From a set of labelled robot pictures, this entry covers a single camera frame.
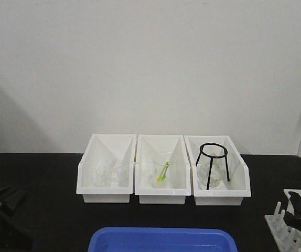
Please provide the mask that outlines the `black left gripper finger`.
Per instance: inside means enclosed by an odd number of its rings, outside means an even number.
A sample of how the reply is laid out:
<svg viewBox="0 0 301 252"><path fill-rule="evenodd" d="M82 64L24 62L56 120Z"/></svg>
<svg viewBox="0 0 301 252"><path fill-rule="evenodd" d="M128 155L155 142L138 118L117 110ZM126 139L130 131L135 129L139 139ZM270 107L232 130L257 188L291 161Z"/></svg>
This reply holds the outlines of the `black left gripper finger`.
<svg viewBox="0 0 301 252"><path fill-rule="evenodd" d="M0 187L0 209L5 213L14 213L27 195L24 189L12 186Z"/></svg>

